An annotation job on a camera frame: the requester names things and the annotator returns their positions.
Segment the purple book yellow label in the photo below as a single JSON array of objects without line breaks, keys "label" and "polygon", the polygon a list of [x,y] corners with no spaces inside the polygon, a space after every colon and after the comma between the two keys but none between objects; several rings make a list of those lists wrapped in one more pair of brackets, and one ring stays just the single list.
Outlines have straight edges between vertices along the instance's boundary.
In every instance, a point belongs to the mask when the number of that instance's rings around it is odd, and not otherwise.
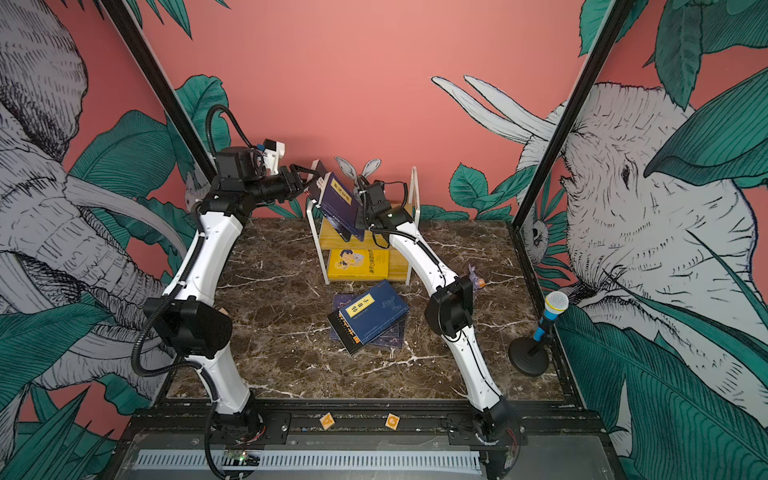
[{"label": "purple book yellow label", "polygon": [[319,208],[330,225],[344,240],[352,238],[363,241],[365,232],[357,226],[359,201],[332,173],[326,173],[318,181],[320,187]]}]

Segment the blue book yellow label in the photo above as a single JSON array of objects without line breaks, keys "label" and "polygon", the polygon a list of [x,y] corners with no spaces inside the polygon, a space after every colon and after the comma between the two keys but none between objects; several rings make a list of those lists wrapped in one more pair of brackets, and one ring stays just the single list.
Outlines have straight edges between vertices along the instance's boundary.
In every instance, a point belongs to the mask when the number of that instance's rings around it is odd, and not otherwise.
[{"label": "blue book yellow label", "polygon": [[337,317],[354,344],[366,345],[405,317],[409,306],[387,280],[346,301]]}]

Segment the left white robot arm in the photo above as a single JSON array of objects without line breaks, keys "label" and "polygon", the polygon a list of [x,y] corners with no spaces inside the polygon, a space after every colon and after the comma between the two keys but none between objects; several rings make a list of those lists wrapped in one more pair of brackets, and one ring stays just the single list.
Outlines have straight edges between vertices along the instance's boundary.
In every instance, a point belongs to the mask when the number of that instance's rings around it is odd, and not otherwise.
[{"label": "left white robot arm", "polygon": [[[147,322],[134,342],[131,366],[140,377],[155,377],[190,367],[203,379],[221,416],[241,416],[251,393],[241,378],[230,348],[232,323],[214,308],[219,278],[254,209],[296,198],[312,171],[282,166],[269,176],[219,176],[195,207],[197,232],[192,250],[160,297],[144,304]],[[150,369],[141,363],[144,342],[154,330],[182,360]]]}]

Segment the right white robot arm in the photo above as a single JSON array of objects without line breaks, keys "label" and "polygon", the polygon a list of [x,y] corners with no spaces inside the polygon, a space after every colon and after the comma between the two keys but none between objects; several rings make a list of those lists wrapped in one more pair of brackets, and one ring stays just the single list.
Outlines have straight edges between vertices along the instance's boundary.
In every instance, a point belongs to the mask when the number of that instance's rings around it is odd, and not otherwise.
[{"label": "right white robot arm", "polygon": [[407,260],[429,294],[424,317],[446,343],[474,409],[473,428],[487,445],[523,443],[519,417],[494,382],[474,328],[474,290],[468,276],[451,270],[428,245],[403,204],[394,206],[382,181],[357,180],[361,218],[373,238],[381,237]]}]

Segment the small purple toy figure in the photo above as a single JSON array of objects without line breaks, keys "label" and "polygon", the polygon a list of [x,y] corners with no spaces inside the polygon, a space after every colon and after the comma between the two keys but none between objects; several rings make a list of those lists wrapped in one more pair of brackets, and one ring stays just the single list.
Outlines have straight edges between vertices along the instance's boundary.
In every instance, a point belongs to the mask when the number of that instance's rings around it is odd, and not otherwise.
[{"label": "small purple toy figure", "polygon": [[486,281],[479,276],[476,267],[472,264],[468,265],[468,277],[473,284],[474,291],[482,290],[486,286]]}]

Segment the dark purple bottom book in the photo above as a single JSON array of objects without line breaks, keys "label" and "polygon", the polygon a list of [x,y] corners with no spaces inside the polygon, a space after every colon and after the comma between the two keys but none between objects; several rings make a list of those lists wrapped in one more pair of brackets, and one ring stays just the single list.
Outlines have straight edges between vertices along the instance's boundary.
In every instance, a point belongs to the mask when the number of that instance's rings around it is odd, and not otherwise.
[{"label": "dark purple bottom book", "polygon": [[[333,308],[341,308],[349,304],[356,297],[353,293],[336,294],[333,298]],[[387,347],[398,349],[404,344],[406,329],[406,316],[398,320],[391,328],[383,332],[379,337],[371,342],[371,345],[377,347]]]}]

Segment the black book yellow title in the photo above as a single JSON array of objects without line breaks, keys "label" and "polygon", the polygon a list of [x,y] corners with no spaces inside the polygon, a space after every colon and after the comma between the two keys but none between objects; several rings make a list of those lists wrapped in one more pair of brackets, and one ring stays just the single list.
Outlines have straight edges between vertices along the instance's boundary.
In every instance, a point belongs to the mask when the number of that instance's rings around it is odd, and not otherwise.
[{"label": "black book yellow title", "polygon": [[342,315],[340,310],[334,310],[328,316],[328,321],[332,327],[332,330],[338,336],[342,342],[344,348],[350,355],[356,354],[363,348],[363,343],[355,333],[351,324]]}]

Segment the blue microphone on stand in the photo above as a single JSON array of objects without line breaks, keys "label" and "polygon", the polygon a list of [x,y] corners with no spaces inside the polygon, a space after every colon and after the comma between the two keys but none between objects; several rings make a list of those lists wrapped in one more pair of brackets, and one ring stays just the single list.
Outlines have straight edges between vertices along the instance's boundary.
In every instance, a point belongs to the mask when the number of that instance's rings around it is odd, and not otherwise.
[{"label": "blue microphone on stand", "polygon": [[569,307],[569,297],[563,291],[552,291],[544,298],[544,310],[534,334],[514,339],[508,347],[512,366],[521,374],[538,377],[549,367],[546,345],[552,340],[557,318]]}]

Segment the right orange sticker tag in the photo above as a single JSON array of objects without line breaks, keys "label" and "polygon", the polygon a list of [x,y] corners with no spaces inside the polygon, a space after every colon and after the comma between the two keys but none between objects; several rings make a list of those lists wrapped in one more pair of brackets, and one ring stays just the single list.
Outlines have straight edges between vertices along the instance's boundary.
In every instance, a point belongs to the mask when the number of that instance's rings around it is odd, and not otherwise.
[{"label": "right orange sticker tag", "polygon": [[386,417],[385,426],[393,431],[396,431],[400,422],[400,418],[392,413],[389,413]]}]

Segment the orange sticker tag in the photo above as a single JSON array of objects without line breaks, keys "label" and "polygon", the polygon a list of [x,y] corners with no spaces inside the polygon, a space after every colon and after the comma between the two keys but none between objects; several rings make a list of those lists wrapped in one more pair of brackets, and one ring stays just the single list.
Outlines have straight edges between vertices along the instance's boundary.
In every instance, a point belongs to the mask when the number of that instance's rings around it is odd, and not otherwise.
[{"label": "orange sticker tag", "polygon": [[393,431],[396,431],[400,422],[400,418],[392,413],[389,413],[386,417],[385,426]]},{"label": "orange sticker tag", "polygon": [[326,413],[320,418],[320,423],[324,430],[328,430],[335,424],[335,420],[331,413]]}]

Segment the left orange sticker tag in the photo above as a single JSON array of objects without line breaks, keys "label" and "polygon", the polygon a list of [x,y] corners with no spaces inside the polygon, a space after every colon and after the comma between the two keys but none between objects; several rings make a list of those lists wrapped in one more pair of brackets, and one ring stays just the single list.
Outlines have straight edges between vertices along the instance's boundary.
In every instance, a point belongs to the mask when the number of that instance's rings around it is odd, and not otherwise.
[{"label": "left orange sticker tag", "polygon": [[331,413],[326,413],[320,418],[320,423],[324,430],[328,430],[335,424],[335,420]]}]

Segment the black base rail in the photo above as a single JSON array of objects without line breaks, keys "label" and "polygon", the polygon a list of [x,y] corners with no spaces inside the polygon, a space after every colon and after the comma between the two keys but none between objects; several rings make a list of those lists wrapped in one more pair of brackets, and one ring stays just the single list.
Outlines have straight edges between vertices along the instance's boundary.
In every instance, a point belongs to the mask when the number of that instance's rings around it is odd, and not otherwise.
[{"label": "black base rail", "polygon": [[[264,399],[252,401],[267,425],[262,444],[285,443],[290,434],[437,434],[457,445],[481,447],[473,428],[474,410],[466,400],[425,399]],[[590,436],[609,446],[600,416],[574,403],[512,401],[523,443],[544,436]],[[167,400],[136,413],[121,437],[126,443],[141,433],[200,434],[208,404],[201,399]],[[324,430],[320,418],[331,413],[335,424]],[[389,413],[400,418],[396,431],[385,426]]]}]

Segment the left black frame post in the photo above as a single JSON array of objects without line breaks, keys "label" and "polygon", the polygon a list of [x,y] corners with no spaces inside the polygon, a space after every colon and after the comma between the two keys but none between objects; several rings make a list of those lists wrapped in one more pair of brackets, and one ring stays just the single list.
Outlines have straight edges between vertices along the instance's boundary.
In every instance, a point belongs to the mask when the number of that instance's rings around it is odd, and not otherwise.
[{"label": "left black frame post", "polygon": [[215,174],[215,148],[232,145],[234,126],[219,107],[229,99],[223,81],[216,76],[198,74],[180,87],[171,85],[160,61],[146,40],[137,1],[99,1],[136,61],[144,78],[164,110],[159,132],[150,144],[148,156],[157,158],[162,168],[177,172],[185,181],[182,217],[192,223],[195,207],[211,187]]}]

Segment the black frame post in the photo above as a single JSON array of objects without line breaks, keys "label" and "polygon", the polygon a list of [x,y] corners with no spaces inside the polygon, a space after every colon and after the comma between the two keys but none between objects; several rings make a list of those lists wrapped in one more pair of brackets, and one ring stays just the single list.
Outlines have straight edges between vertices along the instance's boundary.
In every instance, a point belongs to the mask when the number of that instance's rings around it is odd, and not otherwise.
[{"label": "black frame post", "polygon": [[524,220],[532,208],[538,193],[541,191],[547,180],[554,163],[560,157],[561,150],[589,96],[592,85],[600,74],[634,4],[635,2],[630,0],[611,2],[595,43],[587,56],[571,96],[565,104],[561,119],[556,125],[552,138],[547,143],[545,153],[536,169],[522,205],[519,207],[519,210],[511,223],[514,230],[522,228]]},{"label": "black frame post", "polygon": [[211,187],[215,174],[215,148],[232,145],[234,126],[219,107],[229,99],[223,81],[216,76],[198,74],[180,87],[171,85],[160,61],[146,40],[137,1],[99,1],[136,61],[144,78],[164,110],[159,132],[150,144],[148,156],[157,158],[162,168],[177,172],[185,181],[182,217],[192,223],[195,207]]}]

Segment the right black frame post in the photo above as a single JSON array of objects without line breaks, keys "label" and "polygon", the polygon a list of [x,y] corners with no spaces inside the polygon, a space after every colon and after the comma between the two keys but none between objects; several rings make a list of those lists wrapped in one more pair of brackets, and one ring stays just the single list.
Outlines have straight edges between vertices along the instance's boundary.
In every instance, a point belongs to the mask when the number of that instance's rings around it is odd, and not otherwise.
[{"label": "right black frame post", "polygon": [[541,191],[547,180],[554,163],[560,157],[561,150],[589,96],[592,85],[600,74],[634,4],[635,2],[630,0],[611,2],[595,43],[587,56],[571,96],[565,104],[561,119],[556,125],[552,138],[547,143],[545,153],[536,169],[522,205],[519,207],[519,210],[511,223],[514,230],[522,228],[524,220],[532,208],[538,193]]}]

